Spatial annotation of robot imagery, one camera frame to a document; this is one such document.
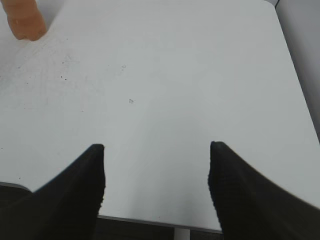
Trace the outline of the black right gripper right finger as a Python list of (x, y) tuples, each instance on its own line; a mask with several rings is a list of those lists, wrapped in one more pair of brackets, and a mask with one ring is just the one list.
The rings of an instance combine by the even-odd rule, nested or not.
[(319, 208), (279, 187), (227, 144), (210, 144), (208, 188), (225, 240), (318, 240)]

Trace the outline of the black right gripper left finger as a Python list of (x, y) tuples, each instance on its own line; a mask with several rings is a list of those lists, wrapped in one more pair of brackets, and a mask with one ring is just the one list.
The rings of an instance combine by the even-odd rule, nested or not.
[(93, 144), (51, 181), (32, 192), (0, 184), (2, 240), (90, 240), (106, 187), (102, 144)]

